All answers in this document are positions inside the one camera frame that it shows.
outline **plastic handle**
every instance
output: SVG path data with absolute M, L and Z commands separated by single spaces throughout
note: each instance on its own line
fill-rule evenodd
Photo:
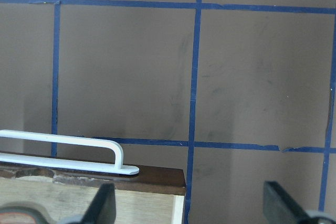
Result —
M 43 141 L 43 142 L 103 147 L 113 150 L 116 156 L 114 164 L 102 164 L 95 162 L 72 161 L 64 159 L 32 157 L 32 156 L 0 153 L 0 161 L 3 162 L 50 166 L 55 168 L 89 170 L 93 172 L 117 173 L 127 175 L 133 175 L 139 173 L 139 168 L 137 168 L 136 166 L 123 165 L 122 147 L 120 146 L 120 144 L 114 141 L 93 139 L 86 137 L 62 136 L 62 135 L 52 135 L 52 134 L 33 133 L 24 131 L 9 131 L 9 130 L 0 130 L 0 137 L 11 137 L 25 140 Z

